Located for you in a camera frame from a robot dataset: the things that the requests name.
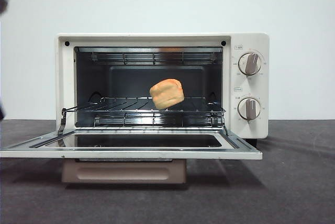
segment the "dark gray surface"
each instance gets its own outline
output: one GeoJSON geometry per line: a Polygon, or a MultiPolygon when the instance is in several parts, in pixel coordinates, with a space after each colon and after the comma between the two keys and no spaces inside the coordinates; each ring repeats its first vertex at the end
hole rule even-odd
{"type": "MultiPolygon", "coordinates": [[[[8,120],[2,144],[54,130],[8,120]]],[[[335,120],[270,121],[262,161],[188,160],[186,186],[67,185],[61,160],[1,159],[5,223],[334,223],[335,120]]]]}

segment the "toaster oven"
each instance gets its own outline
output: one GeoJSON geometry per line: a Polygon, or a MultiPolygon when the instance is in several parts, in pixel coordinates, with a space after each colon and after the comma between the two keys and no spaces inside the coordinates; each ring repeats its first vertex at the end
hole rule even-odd
{"type": "Polygon", "coordinates": [[[260,160],[268,131],[264,33],[64,33],[56,38],[57,130],[1,157],[61,158],[64,182],[182,183],[186,159],[260,160]],[[149,89],[182,83],[157,110],[149,89]]]}

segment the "control knob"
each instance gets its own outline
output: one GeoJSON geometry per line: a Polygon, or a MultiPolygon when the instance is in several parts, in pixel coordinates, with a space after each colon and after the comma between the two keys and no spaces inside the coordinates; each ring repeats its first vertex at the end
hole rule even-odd
{"type": "Polygon", "coordinates": [[[240,71],[245,75],[254,75],[261,68],[261,61],[257,53],[246,53],[239,60],[240,71]]]}
{"type": "Polygon", "coordinates": [[[253,120],[260,114],[260,103],[253,98],[245,98],[238,105],[240,116],[246,120],[253,120]]]}

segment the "bread roll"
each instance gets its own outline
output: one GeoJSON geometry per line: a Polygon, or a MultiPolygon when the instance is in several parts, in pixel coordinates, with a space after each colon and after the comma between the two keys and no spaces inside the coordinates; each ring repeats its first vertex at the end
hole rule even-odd
{"type": "Polygon", "coordinates": [[[160,81],[150,88],[155,107],[160,110],[176,105],[184,100],[182,84],[176,79],[160,81]]]}

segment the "open oven door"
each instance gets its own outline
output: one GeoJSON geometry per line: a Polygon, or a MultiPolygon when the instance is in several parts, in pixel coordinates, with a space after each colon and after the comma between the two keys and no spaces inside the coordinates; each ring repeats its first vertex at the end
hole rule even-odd
{"type": "Polygon", "coordinates": [[[2,148],[1,158],[261,160],[262,152],[224,129],[76,129],[2,148]]]}

